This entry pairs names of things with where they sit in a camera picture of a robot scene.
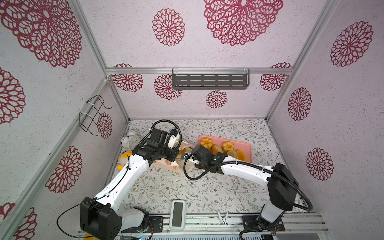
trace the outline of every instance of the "zip tie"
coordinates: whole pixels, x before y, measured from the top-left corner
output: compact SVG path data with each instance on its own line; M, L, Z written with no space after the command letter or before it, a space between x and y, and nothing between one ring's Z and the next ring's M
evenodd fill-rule
M84 112L81 112L81 113L84 113ZM86 114L86 115L88 115L89 117L91 117L88 113L84 113L84 114Z

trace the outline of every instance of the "white clip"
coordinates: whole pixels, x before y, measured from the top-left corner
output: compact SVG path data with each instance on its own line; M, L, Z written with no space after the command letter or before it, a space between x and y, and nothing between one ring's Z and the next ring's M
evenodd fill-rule
M81 112L81 113L84 113L84 112ZM84 113L84 114L86 114L86 115L88 115L89 117L91 117L88 113Z
M195 164L199 164L199 161L196 160L196 159L193 159L193 158L188 158L187 161L191 161L191 162L193 162Z
M217 217L218 217L219 221L220 221L222 224L224 224L224 225L227 224L228 212L225 214L225 217L222 218L221 215L220 215L220 212L217 211Z

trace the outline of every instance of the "floral tablecloth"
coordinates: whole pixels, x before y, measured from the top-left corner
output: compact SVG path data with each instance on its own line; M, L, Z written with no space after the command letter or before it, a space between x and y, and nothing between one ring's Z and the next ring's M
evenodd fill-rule
M133 120L130 130L144 137L156 120ZM269 129L262 119L174 120L180 127L183 139L196 144L200 135L210 135L250 143L252 162L260 165L283 163ZM173 125L160 123L162 130ZM268 191L258 184L232 175L208 173L197 181L184 175L158 167L150 167L129 190L121 207L139 206L150 213L170 213L171 202L182 199L187 213L259 213L269 199Z

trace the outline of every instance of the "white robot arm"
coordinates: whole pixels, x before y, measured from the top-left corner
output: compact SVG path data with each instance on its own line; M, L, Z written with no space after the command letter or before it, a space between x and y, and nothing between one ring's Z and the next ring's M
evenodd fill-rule
M180 136L179 143L181 143L181 131L177 125L174 124L179 134L175 134L174 129L170 133L154 129L155 125L156 123L152 126L150 133L132 151L132 156L117 176L93 199L86 197L82 201L80 224L83 231L100 240L113 240L121 230L131 227L142 230L147 228L149 221L147 211L133 208L123 213L119 212L119 206L137 178L149 168L153 161L166 158L173 162L179 153L179 146L172 149L169 147L173 146L170 141L174 142L177 136ZM184 173L190 180L198 180L207 172L217 172L239 176L267 188L270 199L264 205L257 219L258 230L273 227L273 224L280 219L284 211L291 211L293 206L297 207L294 204L296 193L305 197L304 200L308 204L308 208L301 208L306 210L312 208L308 198L298 189L297 181L282 164L277 163L273 167L254 165L224 153L213 155L201 145L195 147L190 154L183 153L182 157L186 160ZM187 160L193 160L195 167L204 169L205 172L195 178L188 176L185 171Z

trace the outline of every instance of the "alarm clock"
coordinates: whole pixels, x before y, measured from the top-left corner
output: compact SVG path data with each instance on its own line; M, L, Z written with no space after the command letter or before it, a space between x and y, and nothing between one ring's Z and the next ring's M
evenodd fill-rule
M132 151L135 148L135 146L139 144L139 142L140 142L140 138L135 131L129 131L121 139L121 145L127 151Z

